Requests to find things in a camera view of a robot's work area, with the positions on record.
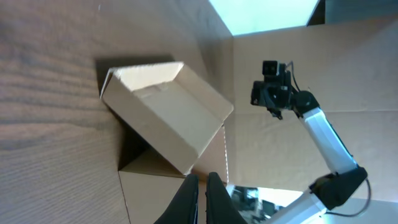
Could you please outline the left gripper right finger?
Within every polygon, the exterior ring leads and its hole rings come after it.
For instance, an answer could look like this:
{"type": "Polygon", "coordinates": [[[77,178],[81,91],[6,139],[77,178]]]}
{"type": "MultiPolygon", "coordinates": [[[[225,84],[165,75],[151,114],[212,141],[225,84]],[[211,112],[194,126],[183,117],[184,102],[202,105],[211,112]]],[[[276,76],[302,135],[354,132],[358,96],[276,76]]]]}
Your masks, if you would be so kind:
{"type": "Polygon", "coordinates": [[[210,172],[206,181],[206,223],[247,224],[234,207],[224,183],[216,172],[210,172]]]}

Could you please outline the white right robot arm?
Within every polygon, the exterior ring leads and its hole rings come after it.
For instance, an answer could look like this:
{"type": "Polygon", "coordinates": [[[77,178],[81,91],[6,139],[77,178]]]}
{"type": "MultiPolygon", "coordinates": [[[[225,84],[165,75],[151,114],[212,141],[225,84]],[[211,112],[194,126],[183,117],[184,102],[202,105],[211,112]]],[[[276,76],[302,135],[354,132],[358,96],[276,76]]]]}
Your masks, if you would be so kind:
{"type": "Polygon", "coordinates": [[[282,110],[291,110],[302,122],[320,151],[330,173],[316,179],[289,206],[271,216],[268,223],[303,223],[319,215],[335,215],[334,209],[344,205],[368,173],[349,153],[314,95],[294,87],[296,82],[288,71],[264,72],[262,81],[255,81],[251,104],[263,106],[273,117],[282,119],[282,110]]]}

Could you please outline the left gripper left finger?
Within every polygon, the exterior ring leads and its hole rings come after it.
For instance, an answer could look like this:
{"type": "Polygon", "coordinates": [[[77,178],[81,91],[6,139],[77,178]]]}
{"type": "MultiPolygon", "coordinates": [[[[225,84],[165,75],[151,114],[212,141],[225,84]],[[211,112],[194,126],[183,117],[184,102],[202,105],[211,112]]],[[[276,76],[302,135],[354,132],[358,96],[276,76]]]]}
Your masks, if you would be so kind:
{"type": "Polygon", "coordinates": [[[155,224],[197,224],[198,177],[189,174],[155,224]]]}

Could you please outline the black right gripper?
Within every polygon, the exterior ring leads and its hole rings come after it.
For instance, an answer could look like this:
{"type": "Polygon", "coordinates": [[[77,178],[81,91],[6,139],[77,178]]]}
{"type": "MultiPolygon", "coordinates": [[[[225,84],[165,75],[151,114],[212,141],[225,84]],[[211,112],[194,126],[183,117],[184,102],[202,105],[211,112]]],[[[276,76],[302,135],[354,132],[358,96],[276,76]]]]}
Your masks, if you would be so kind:
{"type": "Polygon", "coordinates": [[[289,71],[278,75],[264,75],[263,81],[253,83],[250,104],[265,107],[272,117],[282,120],[282,110],[292,108],[290,101],[293,89],[289,71]]]}

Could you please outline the cardboard box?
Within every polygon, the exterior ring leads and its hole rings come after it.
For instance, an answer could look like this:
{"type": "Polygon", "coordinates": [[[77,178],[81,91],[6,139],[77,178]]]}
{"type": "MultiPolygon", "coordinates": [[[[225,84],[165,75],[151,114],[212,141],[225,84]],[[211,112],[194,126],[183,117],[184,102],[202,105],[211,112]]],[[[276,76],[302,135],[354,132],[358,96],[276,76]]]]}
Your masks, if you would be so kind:
{"type": "Polygon", "coordinates": [[[183,62],[112,67],[100,97],[148,145],[119,170],[131,223],[156,222],[189,174],[205,223],[208,174],[229,181],[224,122],[233,105],[183,62]]]}

